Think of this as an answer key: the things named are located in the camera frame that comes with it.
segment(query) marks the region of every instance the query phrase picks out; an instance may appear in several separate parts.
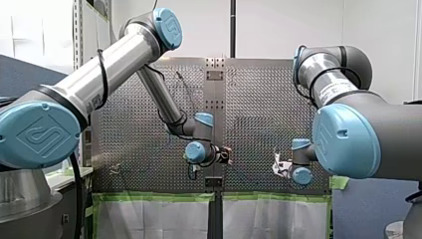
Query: robotic arm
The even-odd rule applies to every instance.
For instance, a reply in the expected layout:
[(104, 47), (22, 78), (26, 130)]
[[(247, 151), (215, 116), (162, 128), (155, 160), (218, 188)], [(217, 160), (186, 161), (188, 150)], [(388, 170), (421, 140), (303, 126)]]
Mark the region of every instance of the robotic arm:
[(295, 84), (309, 91), (318, 108), (314, 144), (294, 151), (294, 164), (306, 156), (331, 173), (352, 178), (422, 179), (422, 108), (391, 105), (369, 91), (371, 65), (361, 51), (299, 48), (294, 72)]
[(188, 160), (203, 163), (219, 159), (221, 150), (211, 144), (213, 116), (198, 113), (188, 119), (164, 82), (144, 67), (177, 49), (181, 42), (180, 24), (169, 9), (155, 9), (129, 20), (120, 39), (98, 57), (56, 85), (40, 86), (0, 110), (0, 164), (36, 169), (68, 158), (90, 114), (133, 73), (139, 75), (154, 99), (168, 131), (196, 139), (186, 147)]

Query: perforated metal panel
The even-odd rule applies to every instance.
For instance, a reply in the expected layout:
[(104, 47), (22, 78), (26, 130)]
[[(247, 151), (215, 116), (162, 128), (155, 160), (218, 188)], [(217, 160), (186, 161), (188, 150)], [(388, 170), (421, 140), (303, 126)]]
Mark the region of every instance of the perforated metal panel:
[[(328, 193), (328, 177), (317, 163), (313, 166), (315, 180), (307, 187), (298, 187), (272, 171), (275, 147), (288, 159), (292, 139), (311, 136), (314, 110), (295, 92), (292, 61), (225, 59), (224, 65), (218, 70), (224, 72), (223, 82), (216, 83), (206, 80), (206, 59), (166, 59), (154, 65), (190, 116), (203, 110), (217, 114), (220, 107), (216, 115), (220, 120), (215, 124), (223, 126), (224, 133), (216, 130), (214, 137), (223, 138), (224, 145), (232, 147), (234, 160), (223, 170), (224, 190)], [(226, 99), (213, 95), (217, 86), (221, 91), (225, 86)], [(156, 107), (140, 79), (133, 76), (93, 117), (94, 190), (202, 192), (202, 172), (196, 181), (187, 177), (182, 158), (185, 145), (186, 141), (175, 137), (167, 144)], [(207, 169), (209, 175), (214, 172), (221, 173), (214, 167)]]
[(290, 60), (226, 60), (225, 145), (233, 149), (225, 191), (279, 191), (321, 194), (328, 177), (318, 163), (314, 181), (300, 187), (272, 170), (274, 149), (292, 158), (292, 139), (311, 136), (314, 110), (292, 84)]
[[(165, 75), (167, 87), (189, 116), (202, 109), (204, 59), (163, 60), (153, 67)], [(94, 190), (202, 192), (202, 173), (196, 181), (187, 176), (185, 145), (174, 136), (168, 142), (155, 104), (133, 75), (93, 117)]]

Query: gray cylinder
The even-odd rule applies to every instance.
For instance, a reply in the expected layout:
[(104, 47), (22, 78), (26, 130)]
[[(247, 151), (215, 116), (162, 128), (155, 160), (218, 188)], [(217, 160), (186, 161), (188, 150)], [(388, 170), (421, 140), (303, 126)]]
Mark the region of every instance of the gray cylinder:
[[(369, 90), (372, 83), (372, 67), (369, 59), (362, 51), (350, 46), (305, 48), (302, 50), (299, 58), (299, 65), (301, 65), (305, 59), (317, 53), (332, 55), (339, 62), (339, 66), (351, 68), (356, 71), (362, 81), (360, 89)], [(342, 73), (358, 86), (358, 80), (354, 74), (348, 71), (343, 71)]]
[(422, 180), (422, 106), (390, 105), (371, 92), (335, 101), (359, 111), (378, 137), (381, 162), (373, 177)]

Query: metal stand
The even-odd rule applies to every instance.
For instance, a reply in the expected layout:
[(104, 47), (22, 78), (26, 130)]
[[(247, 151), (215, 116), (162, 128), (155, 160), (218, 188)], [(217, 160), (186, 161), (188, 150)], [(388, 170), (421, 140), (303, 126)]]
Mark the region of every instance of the metal stand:
[(47, 205), (7, 218), (0, 218), (1, 238), (62, 238), (62, 226), (69, 221), (69, 218), (64, 218), (61, 210), (58, 210), (61, 200), (62, 194), (55, 193)]

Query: metal frame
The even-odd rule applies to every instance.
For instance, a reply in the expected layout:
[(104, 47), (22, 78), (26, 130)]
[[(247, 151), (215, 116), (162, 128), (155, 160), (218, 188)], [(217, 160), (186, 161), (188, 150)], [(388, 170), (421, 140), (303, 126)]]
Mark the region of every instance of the metal frame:
[[(232, 142), (245, 140), (246, 138), (243, 137), (254, 134), (256, 128), (268, 129), (264, 131), (264, 135), (269, 135), (263, 137), (264, 144), (261, 147), (254, 145), (258, 147), (262, 158), (242, 158), (245, 154), (236, 154), (236, 152), (233, 154), (235, 165), (249, 165), (252, 168), (251, 170), (258, 170), (259, 173), (265, 175), (266, 180), (261, 180), (259, 183), (244, 180), (235, 175), (230, 167), (219, 163), (204, 168), (198, 174), (196, 181), (186, 180), (185, 168), (187, 164), (181, 158), (181, 155), (175, 156), (178, 153), (181, 154), (184, 150), (186, 142), (181, 140), (170, 149), (158, 152), (158, 156), (145, 158), (145, 155), (154, 155), (151, 152), (151, 146), (163, 143), (165, 132), (156, 114), (155, 105), (140, 79), (134, 75), (109, 98), (109, 102), (100, 112), (93, 114), (93, 161), (97, 179), (94, 180), (94, 190), (99, 191), (101, 188), (107, 188), (107, 191), (213, 192), (215, 200), (209, 204), (209, 239), (223, 237), (223, 191), (330, 194), (328, 175), (318, 164), (314, 166), (317, 184), (311, 184), (305, 188), (290, 184), (290, 180), (280, 178), (271, 171), (274, 156), (269, 146), (272, 147), (274, 144), (281, 146), (284, 150), (283, 156), (288, 157), (293, 137), (309, 137), (311, 135), (311, 121), (314, 110), (311, 110), (307, 101), (297, 96), (291, 84), (291, 65), (291, 60), (221, 58), (170, 58), (153, 64), (154, 68), (165, 75), (167, 87), (173, 92), (180, 107), (186, 109), (188, 115), (192, 116), (195, 110), (187, 102), (189, 99), (184, 92), (185, 90), (180, 90), (183, 89), (183, 86), (175, 77), (175, 71), (179, 71), (185, 77), (190, 90), (193, 91), (196, 110), (214, 115), (213, 139), (216, 145), (232, 146)], [(248, 94), (248, 97), (254, 98), (255, 101), (262, 101), (266, 104), (273, 101), (269, 106), (264, 107), (274, 110), (269, 112), (268, 109), (259, 109), (258, 105), (254, 105), (254, 103), (246, 105), (251, 110), (236, 105), (239, 102), (240, 104), (248, 103), (242, 102), (245, 99), (237, 98), (245, 94), (243, 92), (245, 89), (251, 91), (246, 94)], [(244, 115), (238, 114), (241, 111), (246, 111), (246, 113)], [(233, 125), (234, 119), (242, 122), (242, 118), (246, 116), (246, 120), (249, 120), (248, 115), (254, 116), (252, 123), (257, 122), (260, 125), (258, 127), (255, 127), (254, 124), (241, 125), (241, 127)], [(278, 121), (283, 122), (282, 126), (291, 127), (294, 130), (289, 133), (281, 133), (283, 131), (278, 128), (277, 124), (274, 124)], [(246, 132), (248, 132), (248, 128), (251, 128), (252, 131), (245, 135), (234, 135), (230, 132), (230, 128), (234, 130), (243, 128)], [(114, 135), (110, 134), (112, 131), (118, 134), (116, 138), (113, 138)], [(132, 133), (133, 131), (142, 131), (150, 135), (148, 139), (145, 139), (137, 137), (136, 134)], [(100, 139), (103, 136), (108, 140), (108, 144), (102, 145)], [(138, 149), (130, 151), (125, 148), (126, 145), (137, 145)], [(233, 146), (236, 150), (239, 144), (234, 143)], [(113, 158), (113, 155), (117, 155), (114, 150), (121, 153), (119, 158)], [(153, 160), (151, 163), (157, 166), (153, 166), (153, 169), (141, 168), (141, 171), (134, 171), (134, 168), (139, 169), (139, 164), (143, 160)], [(126, 179), (126, 181), (133, 180), (130, 187), (121, 183), (125, 170), (132, 172)], [(150, 174), (145, 176), (143, 174), (146, 170), (155, 170), (155, 172), (147, 172)], [(111, 187), (105, 187), (105, 183), (114, 184)]]

